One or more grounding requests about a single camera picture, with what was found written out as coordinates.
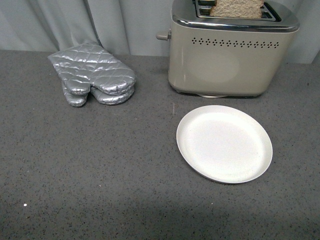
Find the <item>toaster lever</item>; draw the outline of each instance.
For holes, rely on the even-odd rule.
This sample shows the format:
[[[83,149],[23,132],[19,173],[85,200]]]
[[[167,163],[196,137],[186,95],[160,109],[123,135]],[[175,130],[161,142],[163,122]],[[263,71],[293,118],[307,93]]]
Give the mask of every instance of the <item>toaster lever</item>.
[[[171,39],[171,29],[167,31],[158,31],[155,35],[156,39],[168,41]]]

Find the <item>gray curtain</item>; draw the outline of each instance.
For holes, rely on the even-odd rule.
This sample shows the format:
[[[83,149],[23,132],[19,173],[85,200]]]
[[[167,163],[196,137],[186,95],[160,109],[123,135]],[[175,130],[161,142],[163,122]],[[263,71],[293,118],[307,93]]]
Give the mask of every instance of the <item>gray curtain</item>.
[[[318,63],[320,1],[274,0],[292,10],[300,31],[286,62]],[[63,50],[95,41],[112,54],[167,56],[173,0],[0,0],[0,49]]]

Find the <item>oven mitt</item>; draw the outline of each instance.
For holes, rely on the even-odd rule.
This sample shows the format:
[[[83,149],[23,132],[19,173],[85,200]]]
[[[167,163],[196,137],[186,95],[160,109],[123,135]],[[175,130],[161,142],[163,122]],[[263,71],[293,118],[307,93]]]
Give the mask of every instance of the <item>oven mitt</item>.
[[[86,103],[92,87],[99,100],[109,105],[122,103],[133,94],[134,71],[95,42],[56,52],[48,59],[62,80],[64,96],[74,107]]]

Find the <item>toaster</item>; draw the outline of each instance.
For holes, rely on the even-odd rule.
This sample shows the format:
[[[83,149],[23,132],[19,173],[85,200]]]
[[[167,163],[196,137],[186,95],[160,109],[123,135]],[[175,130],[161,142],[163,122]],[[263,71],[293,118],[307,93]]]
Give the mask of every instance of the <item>toaster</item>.
[[[215,0],[174,0],[168,80],[178,93],[203,97],[258,96],[269,86],[299,29],[295,15],[268,1],[262,17],[210,16]]]

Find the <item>white plate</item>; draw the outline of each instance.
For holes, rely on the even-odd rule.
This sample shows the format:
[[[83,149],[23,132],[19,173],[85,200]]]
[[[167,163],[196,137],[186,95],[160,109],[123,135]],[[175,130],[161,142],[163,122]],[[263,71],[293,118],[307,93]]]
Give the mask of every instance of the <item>white plate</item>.
[[[228,106],[209,105],[189,112],[179,123],[176,141],[194,170],[221,183],[240,184],[260,177],[273,155],[265,129]]]

